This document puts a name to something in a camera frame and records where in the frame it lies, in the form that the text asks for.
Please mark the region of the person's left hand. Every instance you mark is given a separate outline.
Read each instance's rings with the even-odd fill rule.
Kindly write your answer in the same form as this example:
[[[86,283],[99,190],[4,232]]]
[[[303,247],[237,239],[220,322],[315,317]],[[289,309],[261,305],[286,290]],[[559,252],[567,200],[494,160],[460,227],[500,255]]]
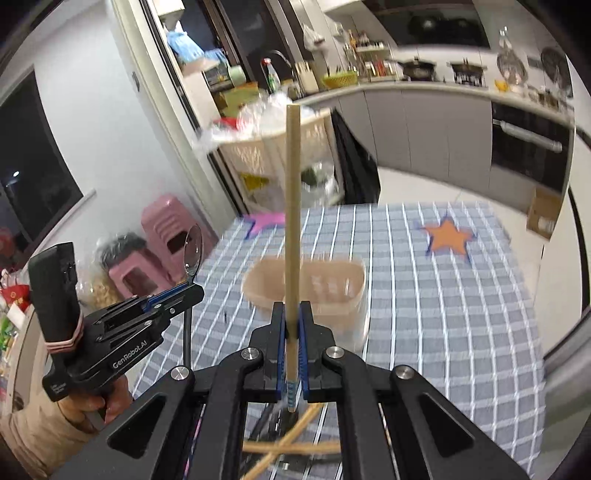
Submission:
[[[63,416],[77,429],[95,433],[114,421],[132,403],[126,376],[119,377],[112,384],[111,392],[105,397],[73,392],[57,402]]]

